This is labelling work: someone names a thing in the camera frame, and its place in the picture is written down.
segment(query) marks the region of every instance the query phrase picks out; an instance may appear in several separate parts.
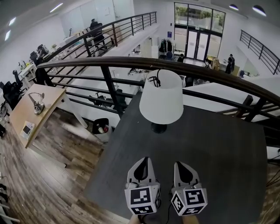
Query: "ceiling light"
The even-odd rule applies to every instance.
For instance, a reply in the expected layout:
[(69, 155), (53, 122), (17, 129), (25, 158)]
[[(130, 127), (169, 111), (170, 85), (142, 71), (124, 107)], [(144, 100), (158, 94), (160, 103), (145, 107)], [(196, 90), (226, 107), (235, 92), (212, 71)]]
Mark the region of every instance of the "ceiling light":
[(239, 9), (237, 8), (237, 6), (234, 5), (234, 4), (231, 4), (229, 7), (232, 8), (232, 9), (234, 9), (234, 10), (237, 10), (237, 11), (239, 10)]
[(8, 40), (9, 36), (10, 36), (10, 30), (6, 33), (6, 37), (5, 37), (5, 41)]
[(58, 6), (56, 6), (55, 8), (53, 8), (51, 11), (50, 11), (50, 13), (51, 12), (53, 12), (55, 9), (57, 9), (59, 6), (61, 6), (63, 3), (60, 3)]
[(16, 21), (16, 17), (13, 18), (13, 19), (10, 21), (9, 26), (11, 26), (15, 21)]
[(255, 5), (255, 6), (253, 7), (253, 10), (254, 10), (255, 12), (257, 12), (257, 13), (263, 15), (263, 16), (266, 16), (266, 13), (265, 13), (264, 9), (263, 9), (262, 7), (260, 7), (259, 5)]

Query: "light wood tabletop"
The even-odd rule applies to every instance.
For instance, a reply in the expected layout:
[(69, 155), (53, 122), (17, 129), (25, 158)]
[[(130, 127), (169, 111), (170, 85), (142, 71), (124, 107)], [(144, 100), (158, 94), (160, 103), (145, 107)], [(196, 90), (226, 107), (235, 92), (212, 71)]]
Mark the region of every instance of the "light wood tabletop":
[[(33, 84), (19, 101), (15, 109), (10, 114), (10, 122), (12, 123), (12, 126), (25, 148), (28, 148), (32, 141), (36, 138), (38, 132), (52, 114), (57, 103), (63, 99), (65, 92), (65, 89)], [(40, 115), (34, 114), (34, 106), (28, 96), (30, 93), (45, 93), (45, 98), (43, 99), (45, 108)], [(38, 101), (40, 96), (38, 94), (33, 94), (32, 97)], [(24, 127), (25, 121), (35, 124), (35, 128), (28, 140), (21, 136), (21, 131)]]

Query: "dark tabletop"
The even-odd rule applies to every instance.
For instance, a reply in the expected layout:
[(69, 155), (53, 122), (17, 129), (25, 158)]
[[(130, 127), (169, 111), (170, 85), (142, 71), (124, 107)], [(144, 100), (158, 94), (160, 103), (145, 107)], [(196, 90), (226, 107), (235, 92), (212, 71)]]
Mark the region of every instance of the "dark tabletop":
[[(139, 111), (135, 96), (115, 129), (91, 175), (84, 195), (101, 208), (130, 219), (125, 183), (127, 172), (149, 156), (161, 184), (161, 207), (145, 221), (165, 223), (174, 175), (174, 163), (194, 168), (208, 205), (198, 215), (200, 224), (248, 224), (258, 220), (266, 191), (266, 142), (263, 128), (241, 119), (184, 106), (182, 117), (163, 134)], [(174, 208), (170, 224), (180, 223)]]

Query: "glass door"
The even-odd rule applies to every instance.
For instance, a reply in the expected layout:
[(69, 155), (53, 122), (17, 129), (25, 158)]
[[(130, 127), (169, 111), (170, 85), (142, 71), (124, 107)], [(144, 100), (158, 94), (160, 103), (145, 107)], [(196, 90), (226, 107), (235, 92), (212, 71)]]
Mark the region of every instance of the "glass door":
[(195, 59), (196, 57), (196, 45), (197, 45), (197, 39), (198, 39), (198, 32), (196, 31), (188, 31), (188, 38), (187, 38), (187, 44), (186, 44), (186, 58), (189, 59)]
[(206, 49), (208, 48), (208, 34), (200, 33), (199, 40), (197, 41), (197, 53), (196, 53), (196, 60), (204, 61), (205, 60), (205, 53), (207, 52)]

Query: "white desk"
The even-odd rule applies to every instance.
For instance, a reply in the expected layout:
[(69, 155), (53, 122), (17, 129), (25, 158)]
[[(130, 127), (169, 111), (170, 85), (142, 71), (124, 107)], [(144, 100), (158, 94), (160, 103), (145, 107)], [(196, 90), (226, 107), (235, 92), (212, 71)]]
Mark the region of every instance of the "white desk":
[[(45, 108), (43, 112), (40, 115), (34, 114), (34, 106), (32, 101), (30, 100), (28, 94), (29, 93), (45, 93), (45, 98), (43, 99), (43, 102), (45, 103)], [(67, 106), (71, 109), (72, 113), (76, 116), (76, 118), (79, 120), (79, 122), (82, 124), (84, 128), (87, 128), (88, 125), (86, 122), (82, 119), (82, 117), (77, 113), (69, 98), (65, 94), (66, 90), (56, 87), (49, 87), (49, 86), (43, 86), (43, 85), (37, 85), (33, 84), (30, 89), (25, 93), (25, 95), (22, 97), (22, 99), (19, 101), (17, 106), (14, 108), (12, 113), (10, 114), (10, 122), (12, 126), (14, 127), (17, 136), (19, 140), (21, 141), (22, 145), (25, 148), (30, 148), (34, 152), (38, 153), (39, 155), (47, 158), (57, 166), (61, 168), (65, 168), (66, 164), (61, 163), (44, 152), (42, 152), (40, 149), (38, 149), (36, 146), (32, 144), (32, 142), (37, 137), (38, 133), (44, 126), (45, 122), (48, 120), (48, 118), (51, 116), (54, 109), (61, 103), (61, 101), (64, 99)], [(25, 139), (21, 136), (21, 131), (24, 127), (25, 121), (31, 122), (35, 124), (35, 128), (33, 129), (32, 133), (30, 134), (29, 139)]]
[(36, 71), (36, 66), (35, 64), (32, 63), (18, 74), (22, 78), (22, 81), (24, 82), (24, 84), (28, 89), (31, 87), (29, 80), (35, 77), (35, 71)]

